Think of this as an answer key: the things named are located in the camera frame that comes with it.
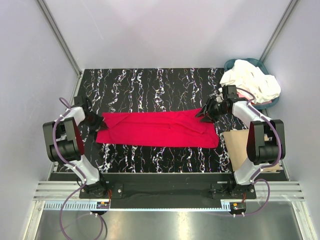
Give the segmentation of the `red t shirt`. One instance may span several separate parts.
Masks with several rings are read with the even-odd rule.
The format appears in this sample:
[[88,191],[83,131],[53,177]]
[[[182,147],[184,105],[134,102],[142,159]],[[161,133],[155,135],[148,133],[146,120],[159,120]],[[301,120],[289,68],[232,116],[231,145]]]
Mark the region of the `red t shirt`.
[[199,109],[164,112],[105,112],[108,126],[97,133],[100,144],[170,148],[216,148],[219,136],[213,123],[196,118]]

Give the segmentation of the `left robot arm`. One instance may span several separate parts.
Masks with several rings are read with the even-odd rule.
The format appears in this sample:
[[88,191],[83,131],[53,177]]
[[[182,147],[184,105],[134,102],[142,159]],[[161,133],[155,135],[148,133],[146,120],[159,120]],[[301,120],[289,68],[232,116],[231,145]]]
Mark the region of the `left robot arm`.
[[63,97],[59,100],[66,107],[65,113],[42,125],[49,160],[71,169],[80,180],[80,190],[89,197],[110,197],[111,189],[107,181],[85,156],[85,146],[79,130],[82,125],[86,125],[94,133],[107,130],[104,118],[91,110],[92,104],[85,96],[74,97],[73,105]]

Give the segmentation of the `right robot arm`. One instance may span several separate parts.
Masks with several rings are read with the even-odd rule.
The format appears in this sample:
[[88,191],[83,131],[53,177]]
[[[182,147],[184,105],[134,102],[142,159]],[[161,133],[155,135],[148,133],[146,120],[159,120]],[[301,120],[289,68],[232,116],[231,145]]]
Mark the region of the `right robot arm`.
[[284,122],[259,112],[252,105],[256,99],[254,94],[246,99],[240,97],[238,91],[235,85],[223,86],[222,100],[211,97],[195,115],[203,123],[215,123],[220,115],[232,114],[248,127],[247,158],[221,190],[235,199],[251,191],[258,182],[257,176],[264,169],[277,165],[286,155]]

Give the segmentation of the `pink t shirt in basket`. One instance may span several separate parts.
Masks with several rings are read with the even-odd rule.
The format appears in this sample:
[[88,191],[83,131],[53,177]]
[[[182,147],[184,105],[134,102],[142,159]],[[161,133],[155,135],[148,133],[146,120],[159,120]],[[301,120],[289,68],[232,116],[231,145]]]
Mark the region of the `pink t shirt in basket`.
[[[241,91],[241,90],[238,90],[237,91],[237,94],[240,98],[245,98],[247,101],[252,99],[253,97],[251,95],[249,95],[248,93],[244,92],[244,91]],[[252,104],[254,105],[262,105],[262,104],[270,104],[272,101],[265,101],[265,102],[258,102],[257,100],[255,101],[252,101]]]

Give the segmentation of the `folded beige t shirt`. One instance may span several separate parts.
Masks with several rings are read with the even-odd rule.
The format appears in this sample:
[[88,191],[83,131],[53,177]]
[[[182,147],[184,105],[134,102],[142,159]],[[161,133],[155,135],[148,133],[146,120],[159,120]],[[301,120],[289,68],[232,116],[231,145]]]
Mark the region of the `folded beige t shirt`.
[[249,130],[231,130],[222,133],[232,169],[235,172],[247,159],[247,141]]

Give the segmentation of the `teal laundry basket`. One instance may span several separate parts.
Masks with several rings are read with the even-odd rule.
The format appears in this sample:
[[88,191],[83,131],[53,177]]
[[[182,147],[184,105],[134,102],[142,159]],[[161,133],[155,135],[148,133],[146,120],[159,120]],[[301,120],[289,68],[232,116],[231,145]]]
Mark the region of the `teal laundry basket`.
[[[261,67],[262,68],[262,72],[264,74],[269,74],[269,72],[268,72],[267,68],[265,67],[265,65],[261,61],[255,59],[255,58],[230,59],[224,64],[224,72],[230,70],[233,67],[235,60],[246,60],[246,61],[252,63],[256,67]],[[271,101],[271,103],[253,104],[253,105],[255,106],[256,109],[262,110],[262,109],[266,109],[266,108],[269,108],[269,107],[273,106],[274,104],[276,104],[278,102],[278,100],[279,100],[279,97],[273,99]]]

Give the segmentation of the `white t shirt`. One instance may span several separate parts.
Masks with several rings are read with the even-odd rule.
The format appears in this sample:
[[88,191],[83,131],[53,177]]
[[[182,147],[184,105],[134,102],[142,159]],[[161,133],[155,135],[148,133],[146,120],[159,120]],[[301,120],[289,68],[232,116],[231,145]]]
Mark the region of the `white t shirt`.
[[265,74],[262,68],[247,60],[237,59],[221,80],[221,86],[235,85],[260,103],[272,101],[280,96],[281,87],[275,76]]

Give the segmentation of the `left connector board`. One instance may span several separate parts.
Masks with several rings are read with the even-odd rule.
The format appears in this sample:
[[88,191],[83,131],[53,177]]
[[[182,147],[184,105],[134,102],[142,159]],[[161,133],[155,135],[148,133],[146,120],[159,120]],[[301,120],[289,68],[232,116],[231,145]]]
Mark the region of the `left connector board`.
[[110,208],[110,203],[111,203],[110,200],[107,200],[107,201],[98,201],[98,202],[96,203],[96,208],[97,208],[97,209],[109,209],[109,208]]

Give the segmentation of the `connector board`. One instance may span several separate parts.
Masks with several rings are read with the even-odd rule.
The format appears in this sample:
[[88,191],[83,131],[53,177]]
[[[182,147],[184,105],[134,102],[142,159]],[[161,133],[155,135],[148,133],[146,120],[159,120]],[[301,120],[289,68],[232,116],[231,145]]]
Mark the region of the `connector board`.
[[234,202],[230,205],[230,213],[241,215],[247,210],[247,204],[245,202]]
[[110,203],[111,203],[110,200],[107,200],[107,201],[98,201],[98,202],[96,203],[96,208],[97,208],[97,209],[109,209],[109,208],[110,208]]

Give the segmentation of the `right connector board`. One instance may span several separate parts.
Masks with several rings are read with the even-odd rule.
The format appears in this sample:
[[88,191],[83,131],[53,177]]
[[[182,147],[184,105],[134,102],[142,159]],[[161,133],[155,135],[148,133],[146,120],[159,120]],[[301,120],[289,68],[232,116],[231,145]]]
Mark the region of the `right connector board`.
[[230,205],[230,213],[241,215],[247,210],[247,204],[245,202],[234,202]]

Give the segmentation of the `left frame post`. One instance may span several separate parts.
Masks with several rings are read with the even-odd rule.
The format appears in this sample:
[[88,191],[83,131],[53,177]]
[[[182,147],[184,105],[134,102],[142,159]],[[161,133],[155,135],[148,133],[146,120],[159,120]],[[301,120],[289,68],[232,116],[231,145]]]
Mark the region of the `left frame post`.
[[55,36],[59,46],[61,47],[65,57],[67,58],[67,60],[70,64],[71,68],[73,69],[76,76],[79,78],[82,74],[82,70],[80,69],[79,65],[76,62],[76,59],[74,58],[70,48],[68,47],[68,44],[65,41],[46,1],[45,0],[35,0],[35,2],[37,3],[40,11],[42,12],[45,20],[47,21],[53,35]]

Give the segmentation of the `frame post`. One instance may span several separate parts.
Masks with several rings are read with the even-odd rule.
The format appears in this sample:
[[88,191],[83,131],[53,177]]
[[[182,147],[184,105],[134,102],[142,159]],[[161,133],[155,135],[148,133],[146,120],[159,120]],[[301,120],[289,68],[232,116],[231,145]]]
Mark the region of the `frame post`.
[[42,12],[45,20],[47,21],[53,35],[55,36],[59,46],[61,47],[65,57],[67,58],[67,60],[70,64],[71,68],[73,69],[76,76],[79,78],[82,74],[82,70],[80,69],[79,65],[76,62],[76,59],[74,58],[70,48],[68,47],[68,44],[65,41],[46,1],[45,0],[35,0],[35,2],[37,3],[40,11]]
[[290,17],[294,13],[296,7],[300,3],[300,0],[290,0],[288,5],[286,6],[280,20],[278,21],[271,37],[269,38],[259,60],[264,63],[268,58],[271,50],[273,49],[274,45],[276,44],[279,36],[281,35],[282,31],[284,30],[285,26],[289,22]]

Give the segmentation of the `aluminium front rail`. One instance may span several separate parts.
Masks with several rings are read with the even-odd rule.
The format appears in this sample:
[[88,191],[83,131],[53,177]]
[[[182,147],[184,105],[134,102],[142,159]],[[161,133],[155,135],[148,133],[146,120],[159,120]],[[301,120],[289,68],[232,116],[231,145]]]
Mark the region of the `aluminium front rail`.
[[[75,181],[40,181],[34,201],[62,201],[80,186]],[[296,181],[270,181],[270,201],[303,202],[301,187]]]

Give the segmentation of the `right frame post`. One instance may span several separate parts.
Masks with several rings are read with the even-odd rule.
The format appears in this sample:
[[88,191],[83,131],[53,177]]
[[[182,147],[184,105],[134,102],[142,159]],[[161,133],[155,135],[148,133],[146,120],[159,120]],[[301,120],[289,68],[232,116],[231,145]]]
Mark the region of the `right frame post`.
[[289,22],[290,17],[294,13],[296,7],[300,3],[300,0],[290,0],[288,5],[286,6],[280,20],[278,21],[271,37],[269,38],[259,60],[264,63],[268,58],[271,50],[273,49],[274,45],[276,44],[279,36],[281,35],[282,31],[284,30],[285,26]]

